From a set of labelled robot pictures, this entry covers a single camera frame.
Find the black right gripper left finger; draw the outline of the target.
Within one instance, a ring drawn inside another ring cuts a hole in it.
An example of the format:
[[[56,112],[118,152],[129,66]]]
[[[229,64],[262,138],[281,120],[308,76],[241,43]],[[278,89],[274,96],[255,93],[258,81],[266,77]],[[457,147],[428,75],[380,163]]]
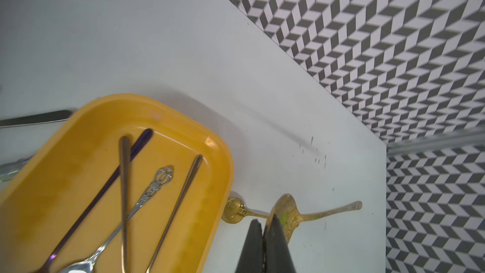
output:
[[[251,221],[235,273],[263,272],[263,233],[257,219]]]

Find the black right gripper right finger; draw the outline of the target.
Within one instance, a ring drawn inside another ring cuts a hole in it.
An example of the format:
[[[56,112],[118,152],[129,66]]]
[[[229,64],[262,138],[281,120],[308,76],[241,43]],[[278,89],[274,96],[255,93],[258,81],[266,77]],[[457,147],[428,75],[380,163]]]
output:
[[[265,272],[296,273],[280,219],[273,215],[264,232]]]

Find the gold spoon plain handle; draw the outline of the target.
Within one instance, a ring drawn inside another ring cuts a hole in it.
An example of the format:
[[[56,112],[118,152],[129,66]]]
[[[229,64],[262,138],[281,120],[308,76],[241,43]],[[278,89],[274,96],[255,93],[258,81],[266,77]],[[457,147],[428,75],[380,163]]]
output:
[[[356,201],[335,209],[317,212],[312,214],[301,214],[296,201],[291,194],[284,194],[274,205],[269,217],[266,220],[265,232],[269,233],[270,226],[275,218],[278,218],[286,243],[290,242],[293,232],[302,222],[315,221],[335,214],[358,211],[362,209],[362,202]]]

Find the ornate silver spoon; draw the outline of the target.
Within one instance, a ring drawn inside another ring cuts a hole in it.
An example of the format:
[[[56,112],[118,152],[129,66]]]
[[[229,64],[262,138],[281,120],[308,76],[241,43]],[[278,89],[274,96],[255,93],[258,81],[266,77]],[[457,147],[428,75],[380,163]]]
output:
[[[137,200],[135,206],[131,209],[128,220],[130,220],[164,185],[171,182],[174,174],[174,166],[168,165],[160,168],[154,175],[154,179],[146,187],[143,194]],[[106,239],[103,244],[87,259],[73,263],[59,272],[94,272],[94,267],[97,259],[101,256],[101,253],[107,248],[108,244],[116,237],[116,235],[122,231],[123,224],[121,223],[112,234]]]

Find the purple iridescent spoon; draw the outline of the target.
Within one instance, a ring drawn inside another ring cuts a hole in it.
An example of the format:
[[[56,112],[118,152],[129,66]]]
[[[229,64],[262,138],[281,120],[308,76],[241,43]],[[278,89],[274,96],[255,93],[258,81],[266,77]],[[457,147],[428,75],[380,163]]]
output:
[[[148,144],[150,139],[152,138],[154,134],[154,131],[151,128],[145,129],[142,131],[141,135],[138,137],[136,142],[133,145],[130,145],[128,143],[128,160],[126,161],[128,163],[128,166],[130,166],[131,161],[134,160],[134,158],[140,153],[140,151]],[[82,212],[82,214],[79,216],[79,218],[74,222],[72,227],[69,228],[67,233],[63,236],[61,241],[57,244],[55,249],[51,252],[47,260],[44,262],[44,264],[34,272],[48,272],[50,266],[54,262],[54,259],[59,255],[60,251],[62,248],[67,244],[68,240],[73,236],[75,231],[79,228],[79,226],[82,224],[83,220],[89,215],[90,211],[96,206],[96,204],[101,200],[101,198],[104,196],[104,194],[108,191],[108,189],[113,185],[113,183],[117,180],[117,178],[121,174],[121,167],[122,165],[120,164],[116,170],[111,174],[110,178],[106,181],[106,183],[103,185],[103,187],[99,190],[97,195],[93,198],[91,203],[86,207],[86,209]]]

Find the rose gold long spoon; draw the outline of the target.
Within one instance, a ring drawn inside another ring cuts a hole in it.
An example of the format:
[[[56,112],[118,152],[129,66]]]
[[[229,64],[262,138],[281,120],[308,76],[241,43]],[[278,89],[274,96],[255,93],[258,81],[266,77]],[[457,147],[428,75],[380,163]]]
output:
[[[182,202],[183,202],[183,200],[184,200],[184,198],[185,198],[185,196],[186,196],[186,194],[189,190],[189,187],[191,186],[191,184],[192,184],[192,182],[193,182],[193,180],[194,180],[194,178],[195,178],[195,176],[196,176],[196,174],[197,174],[197,172],[198,172],[198,170],[199,170],[199,168],[202,164],[202,161],[203,161],[203,156],[201,154],[198,154],[196,156],[196,158],[194,159],[192,166],[191,166],[191,168],[188,172],[188,175],[187,175],[186,180],[184,182],[183,188],[182,188],[182,190],[179,194],[179,197],[178,197],[177,202],[174,206],[174,209],[171,213],[171,216],[170,216],[170,218],[167,222],[167,225],[164,229],[164,232],[163,232],[163,234],[162,234],[162,236],[159,240],[159,243],[158,243],[158,245],[157,245],[157,247],[154,251],[154,254],[153,254],[153,256],[150,260],[149,266],[147,267],[147,269],[145,271],[146,273],[152,272],[152,268],[155,264],[157,256],[159,255],[160,249],[162,248],[162,245],[165,241],[165,238],[166,238],[166,236],[169,232],[169,229],[170,229],[170,227],[171,227],[171,225],[172,225],[172,223],[173,223],[173,221],[176,217],[176,214],[178,213],[178,210],[179,210],[179,208],[180,208],[180,206],[181,206],[181,204],[182,204]]]

